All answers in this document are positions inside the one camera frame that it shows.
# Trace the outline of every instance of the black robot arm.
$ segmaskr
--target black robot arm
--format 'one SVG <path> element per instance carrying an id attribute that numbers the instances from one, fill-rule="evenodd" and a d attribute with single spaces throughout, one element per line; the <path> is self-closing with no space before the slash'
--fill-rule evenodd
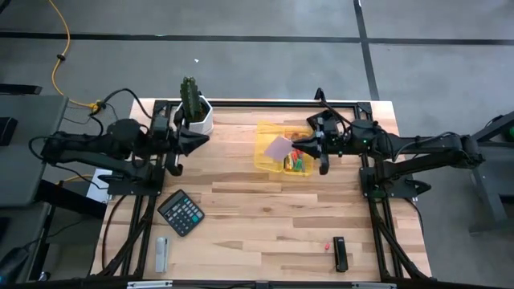
<path id="1" fill-rule="evenodd" d="M 328 155 L 366 154 L 375 160 L 373 185 L 384 186 L 401 176 L 443 166 L 473 169 L 484 161 L 476 140 L 445 132 L 439 136 L 400 137 L 386 132 L 378 122 L 355 120 L 345 124 L 333 110 L 307 119 L 314 133 L 293 142 L 293 147 L 320 158 L 320 174 L 329 169 Z M 426 154 L 395 162 L 400 154 Z"/>
<path id="2" fill-rule="evenodd" d="M 144 125 L 133 119 L 118 120 L 110 124 L 107 133 L 99 136 L 56 132 L 47 136 L 41 158 L 50 165 L 78 161 L 103 169 L 110 169 L 113 175 L 100 176 L 111 184 L 116 181 L 139 185 L 140 187 L 160 187 L 164 169 L 172 175 L 182 174 L 182 165 L 177 163 L 178 155 L 189 155 L 209 140 L 208 136 L 191 132 L 182 124 L 182 110 L 175 113 L 173 130 L 170 113 L 156 110 L 152 123 L 143 132 Z M 153 165 L 161 156 L 162 165 Z M 147 194 L 147 190 L 134 194 Z"/>

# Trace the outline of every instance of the wood grain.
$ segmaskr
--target wood grain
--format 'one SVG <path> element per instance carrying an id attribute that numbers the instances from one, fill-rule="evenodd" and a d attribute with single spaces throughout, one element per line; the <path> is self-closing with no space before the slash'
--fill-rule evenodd
<path id="1" fill-rule="evenodd" d="M 152 110 L 153 101 L 142 100 L 147 111 Z M 388 132 L 398 134 L 393 105 L 387 101 L 371 104 L 374 119 Z M 321 108 L 216 107 L 210 141 L 181 158 L 183 175 L 167 174 L 163 194 L 157 199 L 159 206 L 170 194 L 183 189 L 202 207 L 206 218 L 187 237 L 180 238 L 155 213 L 145 278 L 378 280 L 369 208 L 357 181 L 361 166 L 358 157 L 330 157 L 330 172 L 325 176 L 316 173 L 317 167 L 310 177 L 269 173 L 254 167 L 258 121 L 305 126 L 305 119 L 319 111 Z M 351 111 L 339 111 L 353 119 Z M 136 104 L 131 117 L 149 124 Z M 105 220 L 115 200 L 109 202 Z M 112 218 L 107 261 L 126 239 L 133 203 L 134 197 L 126 197 Z M 398 241 L 420 270 L 429 275 L 418 215 L 403 200 L 391 200 L 391 210 Z M 155 273 L 155 240 L 160 236 L 171 240 L 165 274 Z M 332 246 L 324 249 L 334 236 L 344 236 L 347 242 L 349 270 L 345 273 L 335 272 Z M 92 273 L 101 270 L 101 241 Z M 138 245 L 131 270 L 137 263 Z M 385 251 L 392 271 L 389 246 L 385 245 Z"/>

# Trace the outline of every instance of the calculator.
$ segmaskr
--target calculator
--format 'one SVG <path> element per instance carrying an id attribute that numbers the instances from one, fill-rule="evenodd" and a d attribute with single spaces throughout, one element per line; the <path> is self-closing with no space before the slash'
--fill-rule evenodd
<path id="1" fill-rule="evenodd" d="M 186 236 L 205 216 L 202 210 L 181 189 L 168 197 L 159 206 L 157 212 L 181 237 Z"/>

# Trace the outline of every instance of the cactus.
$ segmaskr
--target cactus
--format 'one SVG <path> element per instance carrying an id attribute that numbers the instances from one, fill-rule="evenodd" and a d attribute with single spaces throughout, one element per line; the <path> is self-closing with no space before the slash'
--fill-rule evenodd
<path id="1" fill-rule="evenodd" d="M 200 102 L 200 95 L 198 93 L 198 86 L 194 77 L 184 77 L 184 81 L 180 86 L 180 97 L 186 119 L 189 122 L 203 121 L 203 109 Z"/>

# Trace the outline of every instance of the potted cactus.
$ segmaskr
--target potted cactus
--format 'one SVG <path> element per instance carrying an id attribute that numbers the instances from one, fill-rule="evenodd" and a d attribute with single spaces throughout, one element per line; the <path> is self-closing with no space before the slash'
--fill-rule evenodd
<path id="1" fill-rule="evenodd" d="M 177 109 L 184 111 L 189 130 L 209 135 L 214 129 L 212 106 L 198 90 L 193 77 L 184 77 L 180 86 L 180 98 L 182 102 Z"/>

